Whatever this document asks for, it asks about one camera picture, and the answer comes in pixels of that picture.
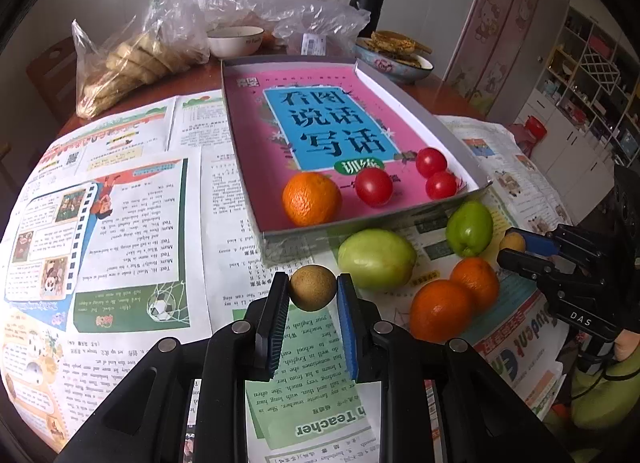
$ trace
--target blue floral bowl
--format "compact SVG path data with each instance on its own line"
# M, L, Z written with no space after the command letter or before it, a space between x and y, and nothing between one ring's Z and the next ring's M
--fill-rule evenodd
M433 65L426 58L412 53L412 58L420 62L421 68L402 64L377 51L369 49L371 39L360 37L356 39L356 57L380 71L396 84L413 84L428 77L433 71Z

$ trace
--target barcode label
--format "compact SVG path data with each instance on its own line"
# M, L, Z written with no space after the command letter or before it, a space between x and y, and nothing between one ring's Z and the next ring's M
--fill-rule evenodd
M314 33L305 33L302 36L302 47L300 55L326 55L326 43L324 35L316 35Z

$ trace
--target tomato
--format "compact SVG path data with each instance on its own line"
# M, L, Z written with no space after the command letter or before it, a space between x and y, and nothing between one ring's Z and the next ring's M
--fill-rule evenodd
M429 179L436 172L447 170L447 158L438 149L426 147L418 152L415 168L422 177Z
M358 197L370 207L385 205L394 192L389 175L377 167L367 167L358 172L355 187Z
M425 188L431 199L444 199L458 191L458 181L452 173L444 170L431 175Z

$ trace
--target plastic bag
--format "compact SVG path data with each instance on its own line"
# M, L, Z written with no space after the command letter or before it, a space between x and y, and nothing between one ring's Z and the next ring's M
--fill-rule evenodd
M287 45L290 54L308 51L304 35L318 36L313 53L353 55L353 43L369 22L369 12L342 0L198 0L207 28L259 26Z
M91 119L143 84L209 61L206 23L198 0L151 0L101 46L72 23L78 67L76 114Z

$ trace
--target green oval label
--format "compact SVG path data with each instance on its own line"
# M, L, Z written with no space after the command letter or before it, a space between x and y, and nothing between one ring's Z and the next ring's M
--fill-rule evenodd
M378 158L356 158L336 161L334 169L344 176L355 176L362 169L377 167L385 170L385 164Z

